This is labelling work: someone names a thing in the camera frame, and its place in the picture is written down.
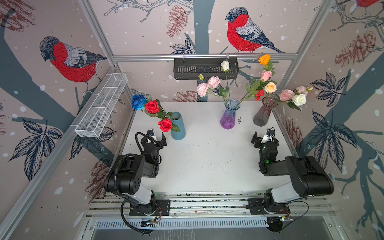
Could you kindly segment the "small red rose stem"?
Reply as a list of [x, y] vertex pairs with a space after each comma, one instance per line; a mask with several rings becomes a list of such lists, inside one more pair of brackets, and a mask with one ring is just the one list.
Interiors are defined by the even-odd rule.
[[176, 124], [173, 124], [172, 121], [167, 118], [159, 121], [158, 125], [160, 129], [165, 133], [168, 133], [169, 131], [174, 131], [174, 132], [180, 131], [180, 128]]

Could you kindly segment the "pink carnation stem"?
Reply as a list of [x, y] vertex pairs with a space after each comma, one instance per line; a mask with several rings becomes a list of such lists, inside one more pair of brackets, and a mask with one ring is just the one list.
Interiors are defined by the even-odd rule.
[[280, 101], [282, 102], [288, 102], [289, 100], [292, 99], [294, 95], [299, 95], [299, 94], [308, 94], [313, 91], [313, 87], [305, 87], [305, 86], [299, 86], [294, 90], [283, 90], [282, 93], [280, 94]]

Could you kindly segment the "white rose stem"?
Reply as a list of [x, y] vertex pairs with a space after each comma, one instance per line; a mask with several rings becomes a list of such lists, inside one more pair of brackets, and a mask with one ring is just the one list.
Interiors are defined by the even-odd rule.
[[288, 107], [291, 109], [301, 110], [300, 106], [307, 102], [306, 94], [294, 95], [291, 100], [288, 101]]
[[227, 84], [227, 87], [223, 90], [223, 92], [225, 92], [225, 96], [226, 97], [229, 97], [230, 101], [232, 100], [231, 98], [231, 94], [230, 94], [230, 84], [229, 84], [229, 80], [228, 80], [228, 72], [230, 70], [230, 63], [228, 60], [225, 60], [221, 63], [221, 67], [222, 67], [222, 71], [225, 73], [225, 77], [226, 77], [226, 84]]

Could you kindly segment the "single pink rose stem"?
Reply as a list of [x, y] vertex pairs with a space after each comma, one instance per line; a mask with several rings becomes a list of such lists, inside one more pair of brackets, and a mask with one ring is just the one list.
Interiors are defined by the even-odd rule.
[[246, 85], [246, 97], [260, 99], [266, 94], [275, 93], [277, 85], [271, 80], [272, 71], [263, 71], [259, 80], [253, 79], [251, 84]]

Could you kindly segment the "blue purple glass vase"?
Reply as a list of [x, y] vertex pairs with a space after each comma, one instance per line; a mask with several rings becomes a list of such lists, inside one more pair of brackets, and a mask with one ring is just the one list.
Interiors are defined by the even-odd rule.
[[237, 100], [225, 101], [225, 112], [221, 118], [221, 127], [225, 130], [230, 130], [236, 123], [236, 111], [241, 107], [241, 104]]

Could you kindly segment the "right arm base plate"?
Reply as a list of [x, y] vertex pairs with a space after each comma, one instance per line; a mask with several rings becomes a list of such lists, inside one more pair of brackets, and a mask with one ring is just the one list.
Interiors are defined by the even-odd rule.
[[273, 200], [255, 198], [248, 199], [247, 209], [251, 215], [290, 215], [291, 211], [288, 204], [275, 203]]

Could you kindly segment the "teal ceramic vase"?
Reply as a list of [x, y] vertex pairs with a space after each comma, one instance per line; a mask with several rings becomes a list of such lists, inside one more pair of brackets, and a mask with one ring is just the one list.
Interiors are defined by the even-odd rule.
[[186, 130], [181, 113], [173, 112], [171, 122], [173, 124], [172, 138], [177, 141], [182, 140], [186, 136]]

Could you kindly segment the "orange rose stem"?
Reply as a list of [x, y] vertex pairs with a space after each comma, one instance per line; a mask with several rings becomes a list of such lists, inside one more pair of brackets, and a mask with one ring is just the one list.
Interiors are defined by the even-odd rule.
[[264, 88], [264, 92], [266, 94], [273, 94], [277, 90], [277, 85], [272, 81], [272, 77], [275, 75], [275, 72], [271, 56], [261, 56], [259, 58], [259, 63], [264, 67], [260, 77], [261, 86]]

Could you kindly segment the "mauve glass vase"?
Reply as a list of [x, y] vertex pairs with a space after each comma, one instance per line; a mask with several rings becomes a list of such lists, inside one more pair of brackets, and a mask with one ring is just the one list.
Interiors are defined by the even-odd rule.
[[254, 124], [259, 127], [264, 127], [268, 123], [272, 110], [278, 105], [277, 101], [271, 97], [263, 98], [262, 103], [262, 107], [253, 118]]

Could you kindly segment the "aluminium rail base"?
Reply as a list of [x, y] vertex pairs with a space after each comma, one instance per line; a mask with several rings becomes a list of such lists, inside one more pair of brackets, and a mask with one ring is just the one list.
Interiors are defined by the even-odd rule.
[[160, 194], [157, 200], [170, 200], [168, 216], [130, 217], [130, 204], [123, 199], [106, 194], [93, 200], [82, 231], [91, 234], [95, 230], [126, 230], [132, 226], [143, 230], [178, 230], [212, 228], [255, 228], [298, 222], [306, 217], [320, 218], [321, 225], [331, 229], [336, 225], [335, 213], [325, 198], [308, 198], [289, 204], [290, 215], [251, 215], [248, 199], [263, 198], [252, 192], [235, 194]]

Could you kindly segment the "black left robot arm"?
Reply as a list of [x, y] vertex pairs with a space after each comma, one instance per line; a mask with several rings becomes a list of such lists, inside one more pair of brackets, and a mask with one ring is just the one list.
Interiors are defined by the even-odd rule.
[[167, 140], [162, 135], [161, 140], [157, 141], [153, 131], [147, 131], [146, 134], [137, 132], [135, 141], [140, 154], [118, 156], [106, 177], [104, 189], [124, 199], [125, 204], [130, 204], [129, 216], [159, 217], [169, 201], [156, 200], [154, 191], [142, 184], [142, 178], [157, 177], [162, 162], [160, 150], [167, 145]]

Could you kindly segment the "blue rose stem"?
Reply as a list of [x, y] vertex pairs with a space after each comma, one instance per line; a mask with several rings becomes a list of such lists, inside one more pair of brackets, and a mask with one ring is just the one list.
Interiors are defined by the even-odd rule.
[[132, 97], [132, 108], [136, 111], [142, 110], [147, 103], [147, 98], [144, 95], [134, 95]]

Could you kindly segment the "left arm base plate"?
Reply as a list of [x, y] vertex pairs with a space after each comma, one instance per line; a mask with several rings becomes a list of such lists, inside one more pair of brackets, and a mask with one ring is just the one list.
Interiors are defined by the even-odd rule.
[[170, 200], [156, 200], [147, 205], [132, 205], [130, 208], [130, 217], [160, 217], [168, 216], [170, 214], [171, 201]]

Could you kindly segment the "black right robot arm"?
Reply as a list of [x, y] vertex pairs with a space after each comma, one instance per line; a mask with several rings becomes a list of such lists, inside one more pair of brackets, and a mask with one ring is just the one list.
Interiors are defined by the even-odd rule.
[[259, 150], [259, 168], [265, 177], [290, 177], [288, 183], [268, 189], [262, 199], [248, 199], [252, 215], [289, 215], [289, 203], [334, 192], [332, 180], [314, 157], [277, 159], [279, 141], [274, 129], [267, 129], [263, 137], [254, 133], [251, 144]]

